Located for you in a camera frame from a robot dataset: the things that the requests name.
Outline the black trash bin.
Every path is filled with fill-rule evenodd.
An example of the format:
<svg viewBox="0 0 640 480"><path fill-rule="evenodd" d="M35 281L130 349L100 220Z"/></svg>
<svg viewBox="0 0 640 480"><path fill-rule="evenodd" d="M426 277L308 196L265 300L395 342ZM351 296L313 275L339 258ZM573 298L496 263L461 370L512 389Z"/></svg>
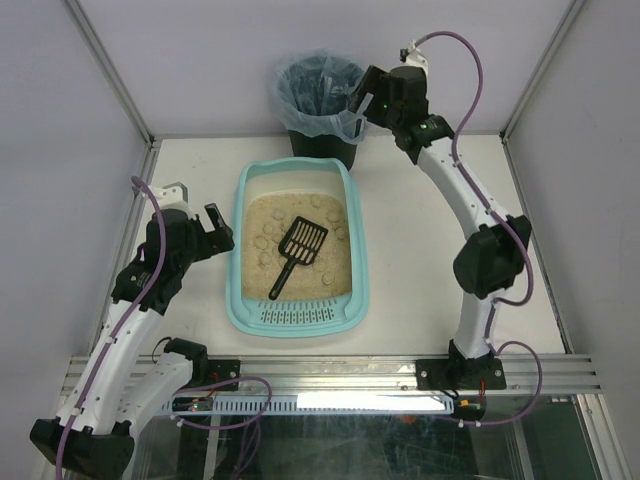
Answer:
<svg viewBox="0 0 640 480"><path fill-rule="evenodd" d="M296 156L334 158L341 161L346 169L352 168L358 144L349 145L331 135L309 138L297 132L287 131Z"/></svg>

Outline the black slotted litter scoop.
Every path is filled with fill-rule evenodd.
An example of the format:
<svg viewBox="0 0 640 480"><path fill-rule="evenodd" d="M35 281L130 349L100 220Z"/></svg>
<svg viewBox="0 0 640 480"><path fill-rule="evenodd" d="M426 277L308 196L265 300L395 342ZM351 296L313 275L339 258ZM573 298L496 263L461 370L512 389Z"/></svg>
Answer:
<svg viewBox="0 0 640 480"><path fill-rule="evenodd" d="M296 266L310 266L328 236L328 229L306 218L297 216L279 243L278 252L286 259L268 298L277 300Z"/></svg>

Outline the teal plastic litter box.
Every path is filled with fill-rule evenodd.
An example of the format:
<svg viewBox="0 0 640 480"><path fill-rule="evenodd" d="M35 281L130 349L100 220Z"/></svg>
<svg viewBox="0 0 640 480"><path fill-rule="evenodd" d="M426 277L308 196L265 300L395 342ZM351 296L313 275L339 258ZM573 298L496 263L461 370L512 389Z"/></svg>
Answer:
<svg viewBox="0 0 640 480"><path fill-rule="evenodd" d="M226 304L240 331L272 338L345 332L369 307L360 197L335 159L246 166L235 193Z"/></svg>

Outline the translucent blue bin liner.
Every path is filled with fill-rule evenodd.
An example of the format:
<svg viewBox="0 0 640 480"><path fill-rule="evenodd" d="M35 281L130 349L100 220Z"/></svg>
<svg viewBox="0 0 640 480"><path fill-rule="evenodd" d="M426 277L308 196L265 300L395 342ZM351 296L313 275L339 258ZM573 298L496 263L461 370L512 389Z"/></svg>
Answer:
<svg viewBox="0 0 640 480"><path fill-rule="evenodd" d="M289 54L269 77L271 112L289 131L357 145L368 125L349 105L364 74L358 63L326 49Z"/></svg>

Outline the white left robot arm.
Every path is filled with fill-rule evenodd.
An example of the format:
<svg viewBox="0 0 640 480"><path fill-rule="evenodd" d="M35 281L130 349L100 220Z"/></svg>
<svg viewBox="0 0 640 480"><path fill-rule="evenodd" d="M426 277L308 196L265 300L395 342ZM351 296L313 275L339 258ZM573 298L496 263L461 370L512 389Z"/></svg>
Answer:
<svg viewBox="0 0 640 480"><path fill-rule="evenodd" d="M145 240L118 274L98 342L67 402L52 419L35 421L30 440L47 461L91 479L119 479L146 424L183 387L209 380L204 345L170 340L156 365L125 388L141 348L163 319L196 262L233 250L233 231L216 204L205 211L206 231L184 207L163 207Z"/></svg>

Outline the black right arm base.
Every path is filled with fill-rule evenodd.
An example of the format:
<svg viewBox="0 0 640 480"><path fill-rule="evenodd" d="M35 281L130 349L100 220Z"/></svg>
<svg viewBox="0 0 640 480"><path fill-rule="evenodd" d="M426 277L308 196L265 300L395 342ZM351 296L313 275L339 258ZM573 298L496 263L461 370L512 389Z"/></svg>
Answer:
<svg viewBox="0 0 640 480"><path fill-rule="evenodd" d="M451 358L418 359L415 361L417 388L422 391L441 390L505 390L506 377L502 363L495 357L473 360Z"/></svg>

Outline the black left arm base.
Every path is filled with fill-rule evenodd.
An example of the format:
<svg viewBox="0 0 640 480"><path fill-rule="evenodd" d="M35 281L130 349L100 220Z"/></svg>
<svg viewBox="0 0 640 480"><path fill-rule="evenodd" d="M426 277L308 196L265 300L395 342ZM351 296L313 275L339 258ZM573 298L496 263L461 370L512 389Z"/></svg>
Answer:
<svg viewBox="0 0 640 480"><path fill-rule="evenodd" d="M218 391L235 392L238 390L238 384L231 383L231 380L240 377L240 370L241 361L239 359L209 359L207 366L201 368L188 386L212 393Z"/></svg>

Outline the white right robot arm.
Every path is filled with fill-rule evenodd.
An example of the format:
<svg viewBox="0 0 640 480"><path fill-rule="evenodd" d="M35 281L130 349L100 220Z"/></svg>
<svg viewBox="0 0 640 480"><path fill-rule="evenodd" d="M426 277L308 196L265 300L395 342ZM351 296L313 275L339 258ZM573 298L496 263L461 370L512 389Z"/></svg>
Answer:
<svg viewBox="0 0 640 480"><path fill-rule="evenodd" d="M449 354L464 360L492 355L489 337L499 303L529 271L531 224L491 199L471 169L453 155L454 131L430 113L427 75L417 66L386 72L369 66L352 94L350 111L389 130L403 151L438 188L462 229L465 243L453 261L463 291L458 329Z"/></svg>

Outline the beige pellet cat litter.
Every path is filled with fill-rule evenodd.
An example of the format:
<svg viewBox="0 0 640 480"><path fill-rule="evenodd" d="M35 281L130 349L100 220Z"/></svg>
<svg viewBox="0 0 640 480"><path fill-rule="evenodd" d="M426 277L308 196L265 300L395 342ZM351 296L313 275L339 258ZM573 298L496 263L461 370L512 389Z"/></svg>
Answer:
<svg viewBox="0 0 640 480"><path fill-rule="evenodd" d="M312 195L322 198L320 208L315 209L311 206ZM274 209L283 210L285 218L273 219ZM339 221L335 224L330 224L325 218L330 210L339 214ZM245 296L259 300L268 298L269 291L286 262L278 252L279 243L297 216L328 229L328 236L316 260L322 259L326 262L324 272L334 273L335 283L324 286L321 281L324 272L315 272L313 264L296 266L278 298L286 301L321 299L344 295L351 291L351 245L347 215L342 203L328 195L295 193L260 197L251 202L245 212L241 253L242 289ZM279 225L279 232L274 236L267 236L262 231L263 225L269 221ZM334 230L338 227L347 230L345 241L340 242L336 239ZM257 236L264 236L269 240L269 246L265 250L259 250L254 246L253 240ZM272 263L266 269L261 269L258 265L258 256L262 252L272 257Z"/></svg>

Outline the right aluminium frame post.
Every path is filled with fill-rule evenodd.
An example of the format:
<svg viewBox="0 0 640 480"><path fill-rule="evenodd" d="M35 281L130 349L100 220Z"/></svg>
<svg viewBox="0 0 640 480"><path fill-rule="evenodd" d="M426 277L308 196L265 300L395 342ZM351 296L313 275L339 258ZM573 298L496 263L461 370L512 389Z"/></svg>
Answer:
<svg viewBox="0 0 640 480"><path fill-rule="evenodd" d="M523 91L518 97L514 108L500 131L500 138L502 141L507 141L515 131L515 128L529 105L536 89L543 80L544 75L556 57L560 47L563 45L566 37L571 32L571 29L587 4L588 1L586 0L571 0L569 2L569 5L565 9L560 21L547 42L541 57L537 61L531 76L527 80Z"/></svg>

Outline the aluminium frame post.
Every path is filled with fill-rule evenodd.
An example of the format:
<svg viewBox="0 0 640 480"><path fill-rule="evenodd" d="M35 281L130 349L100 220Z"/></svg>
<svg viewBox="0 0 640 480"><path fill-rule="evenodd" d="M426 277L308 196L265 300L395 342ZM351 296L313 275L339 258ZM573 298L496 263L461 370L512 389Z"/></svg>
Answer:
<svg viewBox="0 0 640 480"><path fill-rule="evenodd" d="M566 37L571 32L571 29L587 4L588 1L586 0L571 0L569 2L569 5L565 9L560 21L547 42L541 57L537 61L531 76L527 80L523 91L518 97L514 108L500 131L500 138L502 141L507 141L515 131L515 128L529 105L536 89L543 80L544 75L556 57L560 47L563 45Z"/></svg>
<svg viewBox="0 0 640 480"><path fill-rule="evenodd" d="M129 122L141 137L144 144L146 146L152 146L155 141L154 134L151 132L147 122L135 104L129 89L126 87L81 2L77 0L62 0L61 3L76 26L102 76L129 119Z"/></svg>

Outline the aluminium mounting rail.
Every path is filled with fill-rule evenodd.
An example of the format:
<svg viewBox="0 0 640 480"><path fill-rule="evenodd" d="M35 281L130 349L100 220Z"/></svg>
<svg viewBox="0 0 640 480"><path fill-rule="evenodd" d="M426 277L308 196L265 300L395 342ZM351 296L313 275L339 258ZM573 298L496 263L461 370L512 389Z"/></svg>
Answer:
<svg viewBox="0 0 640 480"><path fill-rule="evenodd" d="M430 374L416 356L265 356L237 358L239 374L269 381L278 395L306 391L414 393ZM600 394L594 364L587 355L503 353L501 364L484 373L489 395L528 395L540 386L548 396Z"/></svg>

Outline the left aluminium frame post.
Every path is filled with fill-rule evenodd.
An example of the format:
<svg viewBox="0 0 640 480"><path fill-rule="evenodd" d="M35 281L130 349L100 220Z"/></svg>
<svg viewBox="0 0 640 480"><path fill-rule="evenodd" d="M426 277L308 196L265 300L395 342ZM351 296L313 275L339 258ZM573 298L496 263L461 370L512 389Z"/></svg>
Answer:
<svg viewBox="0 0 640 480"><path fill-rule="evenodd" d="M135 104L129 89L126 87L81 2L77 0L62 0L61 3L76 26L102 76L129 119L129 122L141 137L144 144L146 146L152 146L155 141L154 134L151 132L147 122Z"/></svg>

